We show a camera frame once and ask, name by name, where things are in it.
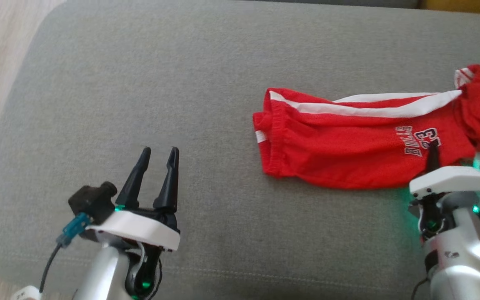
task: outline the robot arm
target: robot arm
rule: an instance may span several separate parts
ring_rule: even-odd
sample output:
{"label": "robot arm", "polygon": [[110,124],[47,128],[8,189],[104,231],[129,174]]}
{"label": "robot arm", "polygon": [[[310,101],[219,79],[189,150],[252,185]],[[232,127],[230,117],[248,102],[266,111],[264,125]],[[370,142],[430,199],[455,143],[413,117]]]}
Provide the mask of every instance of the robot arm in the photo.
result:
{"label": "robot arm", "polygon": [[[430,162],[438,157],[430,149]],[[433,300],[480,300],[480,172],[440,167],[410,182]]]}
{"label": "robot arm", "polygon": [[179,149],[171,150],[160,194],[153,208],[145,209],[139,207],[137,197],[150,154],[150,148],[143,150],[116,199],[116,207],[108,194],[87,186],[69,199],[76,216],[83,212],[94,220],[81,237],[103,245],[74,300],[148,300],[156,294],[162,279],[160,255],[176,251],[180,241],[175,218]]}

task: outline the blue cable connector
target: blue cable connector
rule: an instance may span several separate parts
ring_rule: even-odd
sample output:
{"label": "blue cable connector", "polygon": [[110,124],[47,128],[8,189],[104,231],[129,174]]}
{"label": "blue cable connector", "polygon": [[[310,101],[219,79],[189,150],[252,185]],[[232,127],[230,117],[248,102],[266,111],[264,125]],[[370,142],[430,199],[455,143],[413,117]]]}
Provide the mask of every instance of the blue cable connector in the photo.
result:
{"label": "blue cable connector", "polygon": [[79,213],[64,227],[62,233],[57,238],[57,243],[61,244],[62,248],[68,247],[74,237],[83,233],[86,230],[86,226],[90,225],[90,223],[90,217],[86,213]]}

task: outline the yellow object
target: yellow object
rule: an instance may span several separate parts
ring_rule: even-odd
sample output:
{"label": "yellow object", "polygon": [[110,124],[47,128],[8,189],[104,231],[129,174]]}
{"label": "yellow object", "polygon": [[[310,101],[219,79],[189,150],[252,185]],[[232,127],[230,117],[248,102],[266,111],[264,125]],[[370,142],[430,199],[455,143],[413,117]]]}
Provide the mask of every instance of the yellow object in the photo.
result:
{"label": "yellow object", "polygon": [[480,0],[423,0],[421,8],[480,13]]}

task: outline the bulls logo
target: bulls logo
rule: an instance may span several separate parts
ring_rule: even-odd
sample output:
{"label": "bulls logo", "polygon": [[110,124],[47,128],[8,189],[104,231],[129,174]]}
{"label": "bulls logo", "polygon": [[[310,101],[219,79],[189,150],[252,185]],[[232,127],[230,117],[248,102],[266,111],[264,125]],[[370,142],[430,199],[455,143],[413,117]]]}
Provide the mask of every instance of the bulls logo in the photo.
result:
{"label": "bulls logo", "polygon": [[434,141],[438,141],[438,146],[442,143],[440,142],[440,137],[438,137],[438,131],[436,128],[425,129],[424,131],[418,131],[414,133],[414,137],[420,143],[421,148],[429,149],[429,145]]}

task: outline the gray cushion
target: gray cushion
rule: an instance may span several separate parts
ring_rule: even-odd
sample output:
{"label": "gray cushion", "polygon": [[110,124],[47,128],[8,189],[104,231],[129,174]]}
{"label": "gray cushion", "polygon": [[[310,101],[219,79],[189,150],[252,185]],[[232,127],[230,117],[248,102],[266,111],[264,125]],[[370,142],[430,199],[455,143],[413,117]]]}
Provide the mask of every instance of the gray cushion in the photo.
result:
{"label": "gray cushion", "polygon": [[[181,245],[158,299],[408,299],[425,271],[404,193],[267,177],[251,114],[267,87],[446,91],[477,62],[480,15],[70,0],[42,23],[1,117],[0,277],[38,285],[69,196],[121,187],[145,145],[150,206],[177,146]],[[47,290],[73,293],[98,247],[61,251]]]}

